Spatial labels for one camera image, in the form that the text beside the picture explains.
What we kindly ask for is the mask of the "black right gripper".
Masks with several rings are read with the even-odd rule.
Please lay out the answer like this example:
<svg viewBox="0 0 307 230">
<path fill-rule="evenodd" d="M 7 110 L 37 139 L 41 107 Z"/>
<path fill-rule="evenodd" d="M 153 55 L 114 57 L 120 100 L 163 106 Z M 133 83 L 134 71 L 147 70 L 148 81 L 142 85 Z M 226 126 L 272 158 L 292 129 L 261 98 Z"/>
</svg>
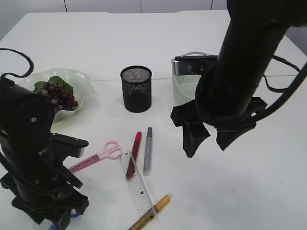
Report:
<svg viewBox="0 0 307 230">
<path fill-rule="evenodd" d="M 183 126 L 183 150 L 188 158 L 192 158 L 200 144 L 210 137 L 210 133 L 203 125 L 206 123 L 215 127 L 217 132 L 216 142 L 224 151 L 241 135 L 253 130 L 256 121 L 249 121 L 252 114 L 259 114 L 267 107 L 259 97 L 252 97 L 245 112 L 241 116 L 226 115 L 210 117 L 198 110 L 195 101 L 173 107 L 171 119 L 176 127 Z"/>
</svg>

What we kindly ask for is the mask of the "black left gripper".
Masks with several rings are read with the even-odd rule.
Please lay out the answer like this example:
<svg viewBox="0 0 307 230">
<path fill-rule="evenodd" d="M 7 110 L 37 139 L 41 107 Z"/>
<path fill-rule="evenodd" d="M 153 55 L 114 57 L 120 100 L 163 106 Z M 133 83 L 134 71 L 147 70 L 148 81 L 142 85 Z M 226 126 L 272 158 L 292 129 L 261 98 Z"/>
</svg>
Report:
<svg viewBox="0 0 307 230">
<path fill-rule="evenodd" d="M 4 167 L 7 173 L 0 179 L 0 185 L 14 194 L 11 205 L 26 213 L 35 223 L 50 220 L 57 230 L 65 230 L 70 223 L 74 209 L 83 215 L 89 206 L 89 198 L 75 188 L 83 183 L 67 167 L 50 169 L 43 167 L 31 179 L 12 166 Z"/>
</svg>

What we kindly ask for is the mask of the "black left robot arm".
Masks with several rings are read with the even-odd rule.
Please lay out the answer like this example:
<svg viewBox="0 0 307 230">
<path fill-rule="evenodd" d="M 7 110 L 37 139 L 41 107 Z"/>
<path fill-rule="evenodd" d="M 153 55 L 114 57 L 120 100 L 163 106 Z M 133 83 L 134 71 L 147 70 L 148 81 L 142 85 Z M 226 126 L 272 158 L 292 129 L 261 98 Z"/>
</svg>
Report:
<svg viewBox="0 0 307 230">
<path fill-rule="evenodd" d="M 88 197 L 82 182 L 63 164 L 79 158 L 86 140 L 51 132 L 54 108 L 42 96 L 0 78 L 0 162 L 7 173 L 0 183 L 14 194 L 12 206 L 35 223 L 50 220 L 58 230 L 70 223 L 73 210 L 83 214 Z"/>
</svg>

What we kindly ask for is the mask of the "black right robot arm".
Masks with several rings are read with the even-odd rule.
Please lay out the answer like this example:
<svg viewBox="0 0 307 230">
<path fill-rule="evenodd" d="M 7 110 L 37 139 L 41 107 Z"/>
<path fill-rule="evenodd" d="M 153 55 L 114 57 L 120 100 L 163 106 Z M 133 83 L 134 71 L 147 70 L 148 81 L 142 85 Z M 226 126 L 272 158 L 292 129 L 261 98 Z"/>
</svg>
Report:
<svg viewBox="0 0 307 230">
<path fill-rule="evenodd" d="M 272 105 L 254 96 L 287 30 L 306 26 L 306 1 L 229 0 L 227 9 L 231 20 L 218 55 L 175 58 L 181 75 L 200 75 L 195 98 L 171 112 L 189 158 L 210 135 L 205 125 L 216 129 L 216 142 L 225 150 L 285 104 L 307 76 L 306 67 L 300 69 Z"/>
</svg>

